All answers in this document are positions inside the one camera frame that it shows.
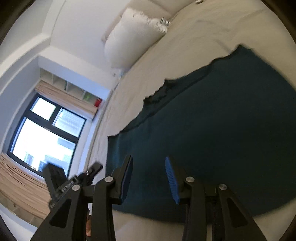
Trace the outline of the person's left hand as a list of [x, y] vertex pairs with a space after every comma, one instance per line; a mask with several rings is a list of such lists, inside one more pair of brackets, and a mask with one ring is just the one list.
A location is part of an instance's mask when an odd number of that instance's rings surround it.
[[91, 237], [91, 215], [90, 215], [89, 209], [88, 209], [87, 221], [86, 221], [86, 236]]

